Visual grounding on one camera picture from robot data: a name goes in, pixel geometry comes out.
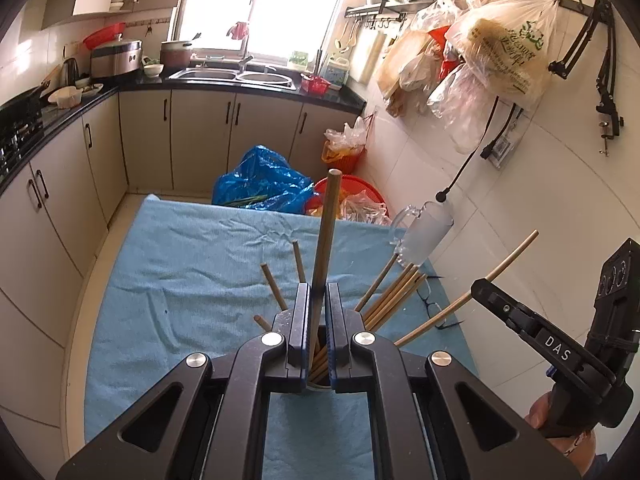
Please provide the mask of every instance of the mug handle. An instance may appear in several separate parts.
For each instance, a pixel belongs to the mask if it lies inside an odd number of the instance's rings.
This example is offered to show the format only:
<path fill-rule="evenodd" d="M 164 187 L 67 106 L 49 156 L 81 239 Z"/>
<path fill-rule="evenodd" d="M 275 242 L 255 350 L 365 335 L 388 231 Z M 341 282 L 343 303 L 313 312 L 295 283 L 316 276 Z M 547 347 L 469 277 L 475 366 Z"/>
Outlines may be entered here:
<path fill-rule="evenodd" d="M 389 226 L 389 243 L 390 244 L 398 245 L 398 243 L 400 242 L 400 238 L 396 237 L 396 231 L 398 230 L 398 226 L 400 222 L 404 220 L 404 217 L 407 215 L 413 215 L 416 218 L 418 218 L 418 216 L 420 216 L 420 211 L 421 210 L 418 209 L 416 206 L 409 204 L 407 207 L 402 209 L 402 211 L 396 215 L 396 217 L 394 218 L 394 221 L 391 222 L 391 225 Z"/>

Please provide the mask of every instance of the floor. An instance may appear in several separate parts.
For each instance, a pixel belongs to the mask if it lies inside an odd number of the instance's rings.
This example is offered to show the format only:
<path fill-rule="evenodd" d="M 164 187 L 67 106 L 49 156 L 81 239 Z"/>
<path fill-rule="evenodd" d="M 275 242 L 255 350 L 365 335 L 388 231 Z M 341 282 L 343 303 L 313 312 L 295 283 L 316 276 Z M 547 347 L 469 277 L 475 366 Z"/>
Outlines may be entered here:
<path fill-rule="evenodd" d="M 111 275 L 111 269 L 113 269 L 120 247 L 144 198 L 145 195 L 141 194 L 127 194 L 124 196 L 117 211 L 111 218 L 109 234 L 98 254 L 94 268 L 84 288 L 74 339 L 68 358 L 66 385 L 63 391 L 67 459 L 84 446 L 84 386 L 95 323 L 100 311 L 102 297 Z M 208 198 L 177 196 L 161 196 L 160 198 L 178 202 L 210 203 Z"/>

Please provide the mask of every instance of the blue tablecloth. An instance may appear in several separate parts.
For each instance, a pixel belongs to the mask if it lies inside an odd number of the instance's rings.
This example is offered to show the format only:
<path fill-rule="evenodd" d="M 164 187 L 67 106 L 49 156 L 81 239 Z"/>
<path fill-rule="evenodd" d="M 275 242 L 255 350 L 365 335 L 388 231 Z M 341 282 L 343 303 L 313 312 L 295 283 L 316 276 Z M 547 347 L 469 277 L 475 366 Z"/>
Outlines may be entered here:
<path fill-rule="evenodd" d="M 111 274 L 94 332 L 84 401 L 87 441 L 191 352 L 217 357 L 262 333 L 279 307 L 260 270 L 267 262 L 293 306 L 298 275 L 290 242 L 300 242 L 311 278 L 318 218 L 177 203 L 149 196 Z M 392 254 L 387 229 L 338 221 L 329 279 L 353 308 Z M 427 263 L 430 273 L 433 269 Z M 400 272 L 396 265 L 380 290 Z M 448 304 L 437 280 L 430 301 Z M 414 294 L 379 333 L 392 340 L 427 319 Z M 404 347 L 443 349 L 475 372 L 459 327 L 431 330 Z M 271 396 L 265 480 L 373 479 L 366 394 Z"/>

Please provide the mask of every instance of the black kettle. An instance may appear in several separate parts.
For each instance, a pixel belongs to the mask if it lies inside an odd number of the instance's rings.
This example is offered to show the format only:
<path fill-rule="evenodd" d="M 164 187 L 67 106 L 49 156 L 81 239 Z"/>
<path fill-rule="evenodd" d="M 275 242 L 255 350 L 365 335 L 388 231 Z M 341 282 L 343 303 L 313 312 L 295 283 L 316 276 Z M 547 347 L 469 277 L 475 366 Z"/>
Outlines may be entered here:
<path fill-rule="evenodd" d="M 80 73 L 78 71 L 78 63 L 75 57 L 65 59 L 60 70 L 60 86 L 75 86 L 76 81 L 80 79 Z"/>

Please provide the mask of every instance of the double sink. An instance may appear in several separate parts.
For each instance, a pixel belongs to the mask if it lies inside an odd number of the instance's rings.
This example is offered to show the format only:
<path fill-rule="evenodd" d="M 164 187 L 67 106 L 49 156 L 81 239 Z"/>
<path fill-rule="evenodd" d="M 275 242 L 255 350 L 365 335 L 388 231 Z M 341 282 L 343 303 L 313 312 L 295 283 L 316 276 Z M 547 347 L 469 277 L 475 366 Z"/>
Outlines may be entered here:
<path fill-rule="evenodd" d="M 239 73 L 238 70 L 230 70 L 226 68 L 187 68 L 173 74 L 169 79 L 227 81 L 255 84 L 267 88 L 286 88 L 288 90 L 296 89 L 296 86 L 293 84 L 293 80 L 282 74 L 263 72 Z"/>

